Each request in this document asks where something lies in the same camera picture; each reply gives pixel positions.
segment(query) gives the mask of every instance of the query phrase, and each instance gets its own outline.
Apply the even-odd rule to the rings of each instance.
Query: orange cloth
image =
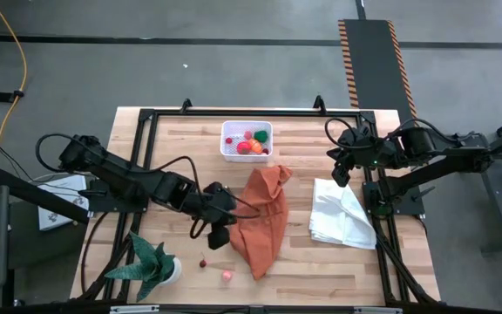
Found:
[[[282,184],[292,175],[284,166],[254,169],[241,199],[261,210],[256,219],[238,219],[230,229],[230,242],[251,267],[253,278],[260,279],[275,261],[288,221],[288,204]],[[256,215],[257,211],[240,203],[237,215]]]

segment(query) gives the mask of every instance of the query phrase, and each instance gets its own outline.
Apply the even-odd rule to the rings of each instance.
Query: white napkin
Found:
[[[354,192],[332,180],[315,179],[309,229],[317,241],[360,249],[374,249],[377,243],[375,230]]]

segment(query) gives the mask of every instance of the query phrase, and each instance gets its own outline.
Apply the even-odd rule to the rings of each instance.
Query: white box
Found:
[[[268,155],[261,154],[238,154],[237,145],[245,140],[243,136],[246,131],[255,133],[257,131],[267,131],[268,139],[262,146],[268,149]],[[232,139],[232,144],[226,143],[226,138]],[[222,134],[220,137],[220,153],[226,161],[230,162],[268,162],[273,153],[273,128],[267,121],[226,121],[222,124]]]

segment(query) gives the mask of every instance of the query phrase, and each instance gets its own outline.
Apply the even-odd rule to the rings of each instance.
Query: wooden table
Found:
[[[130,159],[138,107],[118,108],[108,150]],[[397,111],[375,110],[379,134],[386,134],[399,125]],[[155,204],[149,205],[140,225],[140,235],[156,246],[166,243],[166,251],[175,254],[183,264],[181,279],[170,286],[156,288],[147,304],[306,304],[306,305],[382,305],[383,289],[375,250],[355,249],[342,245],[315,242],[308,229],[315,178],[330,179],[334,161],[325,152],[332,148],[323,131],[327,118],[298,117],[160,117],[153,149],[151,168],[182,154],[194,159],[202,186],[212,181],[228,185],[236,194],[245,187],[251,170],[265,164],[228,163],[220,155],[221,124],[229,119],[267,120],[274,127],[274,160],[272,165],[284,165],[294,171],[285,184],[289,205],[288,226],[280,254],[267,275],[255,281],[246,262],[231,245],[212,251],[206,234],[192,240],[188,216],[174,213]],[[331,133],[337,138],[343,126],[334,123]],[[140,150],[143,160],[145,147]],[[189,178],[193,175],[188,163],[182,161],[170,170]],[[401,175],[408,170],[389,171]],[[363,170],[351,173],[350,186],[363,202],[361,184]],[[97,277],[107,263],[119,215],[109,214],[102,222],[86,261],[87,285]],[[91,220],[87,235],[93,227]],[[404,263],[426,291],[439,299],[431,254],[424,229],[412,217],[396,217],[397,232]],[[204,255],[208,265],[199,267]],[[71,290],[71,297],[80,295],[80,266]],[[223,270],[234,273],[229,283],[222,282]],[[398,296],[396,272],[390,266],[393,292]],[[140,282],[132,282],[129,302],[135,302]],[[114,296],[119,291],[116,281]]]

